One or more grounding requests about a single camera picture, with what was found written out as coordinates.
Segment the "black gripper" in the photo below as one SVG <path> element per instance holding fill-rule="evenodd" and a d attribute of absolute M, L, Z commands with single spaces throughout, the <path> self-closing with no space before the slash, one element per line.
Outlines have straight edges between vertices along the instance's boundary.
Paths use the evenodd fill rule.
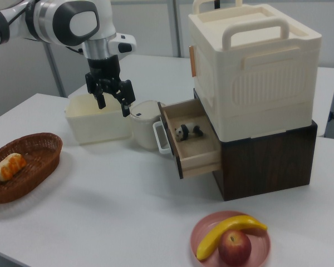
<path fill-rule="evenodd" d="M 121 104 L 122 115 L 130 114 L 130 106 L 136 100 L 130 80 L 121 81 L 120 64 L 118 55 L 113 55 L 101 60 L 88 59 L 89 73 L 85 75 L 88 93 L 92 94 L 97 101 L 99 109 L 106 107 L 103 96 L 106 81 L 111 86 L 111 94 Z"/>

